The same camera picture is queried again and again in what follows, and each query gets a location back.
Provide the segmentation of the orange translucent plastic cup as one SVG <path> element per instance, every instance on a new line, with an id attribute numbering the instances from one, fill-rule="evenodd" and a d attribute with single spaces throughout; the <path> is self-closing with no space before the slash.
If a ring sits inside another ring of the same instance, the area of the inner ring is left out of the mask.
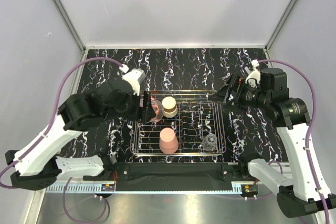
<path id="1" fill-rule="evenodd" d="M 159 101 L 159 100 L 157 100 L 157 99 L 155 99 L 155 98 L 153 98 L 153 97 L 151 97 L 151 106 L 152 106 L 152 109 L 153 109 L 154 112 L 155 112 L 155 117 L 152 118 L 152 119 L 150 120 L 150 122 L 152 122 L 152 123 L 157 123 L 157 122 L 159 122 L 159 121 L 162 119 L 162 117 L 163 117 L 164 107 L 163 107 L 161 101 Z"/>

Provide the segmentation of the beige brown ceramic cup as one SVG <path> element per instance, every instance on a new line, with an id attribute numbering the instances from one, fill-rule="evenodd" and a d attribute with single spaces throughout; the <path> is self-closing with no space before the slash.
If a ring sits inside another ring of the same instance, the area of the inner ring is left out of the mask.
<path id="1" fill-rule="evenodd" d="M 166 118 L 173 118 L 177 115 L 177 103 L 173 97 L 165 97 L 162 100 L 163 115 Z"/>

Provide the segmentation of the pink plastic cup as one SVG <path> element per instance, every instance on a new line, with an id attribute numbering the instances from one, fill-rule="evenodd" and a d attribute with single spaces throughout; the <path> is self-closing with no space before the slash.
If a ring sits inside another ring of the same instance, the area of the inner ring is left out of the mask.
<path id="1" fill-rule="evenodd" d="M 173 154 L 178 149 L 178 140 L 172 128 L 165 127 L 160 131 L 159 148 L 165 154 Z"/>

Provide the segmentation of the small clear glass cup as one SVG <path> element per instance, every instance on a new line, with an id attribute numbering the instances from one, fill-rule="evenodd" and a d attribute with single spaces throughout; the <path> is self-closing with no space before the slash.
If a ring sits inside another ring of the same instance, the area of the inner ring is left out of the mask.
<path id="1" fill-rule="evenodd" d="M 217 136 L 213 133 L 206 135 L 202 141 L 202 147 L 205 151 L 212 152 L 217 147 Z"/>

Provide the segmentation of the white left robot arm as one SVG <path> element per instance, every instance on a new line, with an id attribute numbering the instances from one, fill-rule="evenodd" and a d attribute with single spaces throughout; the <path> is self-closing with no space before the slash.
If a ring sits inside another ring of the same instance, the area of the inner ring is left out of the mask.
<path id="1" fill-rule="evenodd" d="M 113 174 L 113 164 L 107 155 L 63 158 L 57 155 L 58 151 L 104 121 L 123 118 L 149 122 L 155 116 L 151 93 L 135 90 L 126 80 L 112 79 L 93 90 L 73 94 L 59 106 L 57 115 L 31 143 L 20 151 L 6 152 L 7 167 L 15 169 L 9 188 L 41 190 L 56 181 L 75 177 L 108 180 Z"/>

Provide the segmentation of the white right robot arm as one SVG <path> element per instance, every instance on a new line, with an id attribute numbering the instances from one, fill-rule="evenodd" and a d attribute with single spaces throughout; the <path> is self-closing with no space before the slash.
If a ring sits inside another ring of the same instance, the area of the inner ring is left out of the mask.
<path id="1" fill-rule="evenodd" d="M 288 218 L 334 209 L 335 194 L 326 185 L 308 133 L 312 120 L 305 102 L 289 96 L 287 74 L 282 69 L 263 69 L 259 75 L 259 79 L 244 79 L 232 74 L 209 100 L 239 112 L 249 107 L 262 110 L 282 139 L 292 177 L 285 177 L 258 154 L 240 158 L 238 176 L 262 182 L 276 195 Z"/>

